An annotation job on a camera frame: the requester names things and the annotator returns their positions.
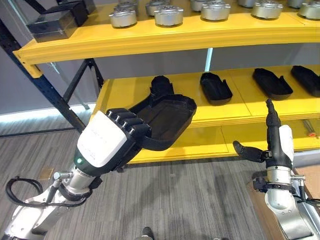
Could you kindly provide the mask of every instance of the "cable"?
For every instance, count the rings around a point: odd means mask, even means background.
[[[295,198],[298,198],[300,200],[296,201],[298,204],[300,203],[306,203],[309,204],[315,208],[320,208],[320,199],[318,198],[307,198],[306,200],[302,200],[302,198],[298,195],[293,195]]]
[[[9,200],[13,202],[16,205],[23,206],[23,207],[30,207],[30,208],[45,208],[45,207],[67,207],[67,208],[73,208],[78,207],[84,204],[87,200],[85,198],[82,202],[75,203],[75,204],[68,204],[68,203],[47,203],[47,202],[40,202],[40,203],[27,203],[24,201],[21,201],[16,197],[16,195],[12,192],[12,186],[16,182],[26,182],[36,189],[37,193],[40,195],[42,194],[43,188],[40,182],[34,179],[28,179],[28,178],[20,178],[19,176],[16,176],[15,178],[10,179],[7,184],[5,185],[5,193],[8,196]]]

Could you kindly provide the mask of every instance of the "silver metal part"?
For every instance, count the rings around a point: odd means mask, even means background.
[[[109,17],[115,28],[129,27],[137,23],[136,11],[127,8],[116,8]]]
[[[26,203],[43,203],[50,192],[48,187],[42,194],[29,198]],[[71,203],[59,191],[56,192],[52,203]],[[43,240],[61,216],[71,209],[63,206],[48,206],[43,208],[18,206],[13,213],[12,221],[5,234],[20,239]]]
[[[114,8],[114,10],[116,9],[129,9],[131,11],[135,11],[135,14],[138,15],[138,10],[139,10],[139,6],[138,6],[138,2],[137,1],[122,1],[119,2],[118,5],[116,5]]]
[[[57,171],[53,174],[54,180],[62,181],[63,179],[71,179],[74,176],[72,171]]]
[[[292,186],[292,181],[303,184],[305,176],[291,175],[291,169],[284,166],[267,168],[267,181],[272,184]],[[268,189],[264,197],[267,207],[276,215],[283,234],[289,240],[318,240],[309,218],[301,213],[293,195],[284,189]]]
[[[160,26],[174,26],[183,23],[184,10],[178,6],[165,5],[154,11],[155,24]]]
[[[163,6],[169,4],[170,0],[151,0],[145,5],[146,14],[148,14],[149,16],[154,16],[156,10],[159,10]]]
[[[251,15],[261,19],[277,19],[283,5],[274,0],[261,0],[254,4]]]
[[[304,181],[306,180],[306,177],[304,175],[292,175],[291,180]]]
[[[191,0],[190,6],[192,11],[201,12],[202,4],[205,4],[208,0]]]
[[[208,1],[202,5],[201,17],[211,21],[226,20],[229,17],[230,8],[230,4],[223,0]]]
[[[299,9],[305,0],[287,0],[287,4],[290,8]]]
[[[90,176],[75,167],[72,169],[73,177],[65,179],[63,185],[65,188],[74,195],[83,195],[90,191],[89,185],[95,179],[94,176]]]
[[[298,15],[311,20],[320,19],[320,0],[303,3]]]
[[[285,166],[267,168],[267,181],[270,183],[291,184],[291,169]]]
[[[256,3],[256,0],[238,0],[238,4],[245,8],[253,8]]]

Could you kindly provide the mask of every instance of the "gray carpet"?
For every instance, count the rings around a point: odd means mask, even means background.
[[[38,178],[43,167],[69,168],[75,130],[0,138],[0,231],[16,208],[5,183],[16,175]],[[246,191],[264,165],[237,158],[130,165],[112,172],[83,206],[65,215],[46,240],[133,240],[150,226],[157,240],[264,240]],[[35,194],[17,183],[20,198]]]

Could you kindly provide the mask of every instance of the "metal shelving rack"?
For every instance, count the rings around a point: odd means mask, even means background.
[[[178,27],[163,28],[156,26],[154,19],[146,15],[144,5],[147,0],[139,2],[138,23],[132,27],[112,28],[108,15],[116,3],[106,4],[97,6],[97,10],[89,16],[84,25],[68,39],[41,43],[33,39],[22,48],[16,45],[7,51],[28,74],[31,82],[78,131],[84,128],[84,124],[69,109],[68,100],[79,78],[76,76],[64,96],[60,96],[37,68],[37,64],[85,59],[79,71],[81,72],[86,65],[95,68],[98,84],[102,87],[95,113],[98,110],[105,111],[107,108],[133,106],[142,99],[132,97],[131,90],[133,88],[139,90],[141,92],[139,94],[135,92],[135,96],[145,97],[147,93],[144,91],[148,91],[152,77],[113,79],[103,83],[93,58],[231,46],[318,43],[320,39],[320,22],[298,17],[297,10],[288,7],[284,8],[278,19],[261,20],[252,17],[250,9],[238,6],[235,0],[227,0],[226,2],[231,5],[228,20],[207,22],[201,20],[198,13],[190,10],[189,0],[172,0],[173,5],[184,8],[183,24]],[[312,68],[316,72],[320,70],[319,66],[312,66]],[[288,71],[288,67],[274,70],[279,71],[280,74]],[[221,107],[205,104],[203,94],[199,95],[200,89],[197,88],[193,79],[198,83],[200,73],[183,74],[187,87],[181,89],[179,93],[195,98],[200,106],[190,128],[170,149],[163,152],[142,150],[131,163],[235,156],[236,153],[230,141],[235,138],[237,129],[248,131],[245,139],[242,139],[243,143],[265,148],[265,126],[263,124],[265,112],[258,110],[265,109],[265,96],[255,93],[252,99],[246,101],[246,89],[237,85],[244,79],[243,76],[248,75],[248,71],[252,69],[226,70],[219,73],[221,77],[226,75],[226,79],[231,79],[228,84],[234,93],[231,102]],[[180,88],[179,78],[181,76],[181,74],[169,76],[175,90]],[[124,89],[127,98],[117,97],[115,94],[117,88]],[[282,103],[275,103],[280,117],[289,121],[288,123],[294,128],[293,132],[297,133],[297,137],[294,136],[297,151],[319,149],[320,141],[316,138],[308,138],[303,131],[302,122],[297,121],[312,119],[315,128],[320,126],[318,122],[319,101],[317,98],[308,96],[298,87],[294,94],[294,97]],[[290,107],[299,107],[299,110],[290,112],[288,111]],[[218,115],[212,114],[213,109],[218,112]],[[263,139],[255,137],[258,133]]]

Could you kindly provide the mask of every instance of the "robotic hand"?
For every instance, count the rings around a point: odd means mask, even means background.
[[[242,146],[233,142],[237,154],[244,159],[256,163],[266,163],[267,179],[257,177],[253,181],[254,189],[265,193],[265,203],[273,211],[283,234],[289,240],[319,240],[319,235],[307,216],[299,212],[293,196],[296,189],[292,181],[298,181],[300,201],[317,207],[316,200],[306,199],[303,175],[292,175],[294,160],[294,144],[292,130],[288,125],[281,125],[278,114],[271,99],[266,101],[268,115],[267,143],[268,150]]]
[[[56,172],[54,183],[45,191],[33,179],[13,178],[6,185],[9,199],[19,205],[2,240],[43,240],[60,217],[80,206],[102,182],[100,176],[128,163],[142,149],[151,128],[131,111],[98,111],[78,139],[70,171]],[[15,182],[33,185],[39,195],[25,201],[12,192]]]

